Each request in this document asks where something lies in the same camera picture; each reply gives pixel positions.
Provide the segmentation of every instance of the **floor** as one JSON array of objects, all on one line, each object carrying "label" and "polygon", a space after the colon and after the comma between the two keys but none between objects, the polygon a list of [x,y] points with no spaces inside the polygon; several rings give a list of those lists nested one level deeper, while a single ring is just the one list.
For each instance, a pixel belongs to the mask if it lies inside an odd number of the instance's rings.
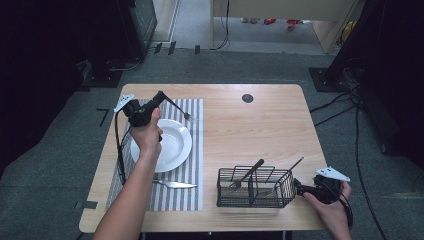
[{"label": "floor", "polygon": [[[169,46],[176,41],[176,48],[210,50],[209,0],[154,0],[158,26],[152,45]],[[226,36],[226,18],[214,19],[214,47],[220,46]],[[228,19],[228,42],[222,51],[263,52],[324,55],[318,38],[308,20],[297,24],[293,31],[287,29],[287,20],[277,19],[266,25],[264,19],[257,24],[242,23],[239,18]],[[334,46],[329,55],[337,55]]]}]

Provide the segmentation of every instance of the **black wire basket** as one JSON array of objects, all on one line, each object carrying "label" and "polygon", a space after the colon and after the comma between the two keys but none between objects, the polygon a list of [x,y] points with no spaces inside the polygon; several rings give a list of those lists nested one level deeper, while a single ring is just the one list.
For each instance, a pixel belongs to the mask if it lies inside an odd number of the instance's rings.
[{"label": "black wire basket", "polygon": [[296,190],[290,170],[261,166],[241,184],[234,184],[251,168],[236,166],[219,169],[218,207],[284,208],[294,199]]}]

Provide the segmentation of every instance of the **black handle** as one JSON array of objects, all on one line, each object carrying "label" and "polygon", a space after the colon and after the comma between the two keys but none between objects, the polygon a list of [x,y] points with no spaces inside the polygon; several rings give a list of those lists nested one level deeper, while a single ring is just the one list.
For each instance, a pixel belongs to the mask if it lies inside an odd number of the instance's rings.
[{"label": "black handle", "polygon": [[246,173],[246,175],[244,175],[244,177],[242,179],[240,179],[240,181],[243,181],[245,178],[247,178],[249,175],[251,175],[254,171],[256,171],[262,164],[264,164],[264,160],[263,159],[259,159],[259,161],[253,165],[253,167]]}]

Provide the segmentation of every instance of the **gray carpet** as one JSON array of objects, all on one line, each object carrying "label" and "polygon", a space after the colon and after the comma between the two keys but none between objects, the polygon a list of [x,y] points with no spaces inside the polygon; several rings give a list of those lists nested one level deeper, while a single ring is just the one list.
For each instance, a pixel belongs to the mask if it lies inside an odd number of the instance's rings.
[{"label": "gray carpet", "polygon": [[[310,108],[337,93],[317,93],[308,67],[327,67],[325,55],[243,53],[177,49],[149,52],[142,65],[125,72],[116,89],[76,92],[42,141],[5,171],[0,182],[0,239],[76,239],[82,214],[112,120],[112,109],[127,83],[299,84]],[[312,114],[319,122],[348,107],[336,103]],[[104,112],[110,109],[102,126]],[[354,239],[382,239],[365,201],[355,162],[355,111],[317,127],[326,160],[351,179]],[[359,112],[359,162],[375,214],[388,239],[424,239],[423,171],[402,156],[380,153],[380,141],[366,112]],[[413,193],[410,196],[397,193]],[[85,234],[81,239],[91,239]],[[294,239],[329,239],[325,231],[295,231]]]}]

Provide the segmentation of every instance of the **white plate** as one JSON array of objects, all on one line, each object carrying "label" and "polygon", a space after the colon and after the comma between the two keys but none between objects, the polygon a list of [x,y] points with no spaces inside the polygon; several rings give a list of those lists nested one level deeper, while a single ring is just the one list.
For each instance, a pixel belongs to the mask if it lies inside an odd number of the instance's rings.
[{"label": "white plate", "polygon": [[[155,172],[167,172],[180,166],[188,157],[192,147],[190,131],[181,123],[171,119],[159,119],[158,126],[163,130],[162,151]],[[131,140],[131,157],[136,162],[140,149]]]}]

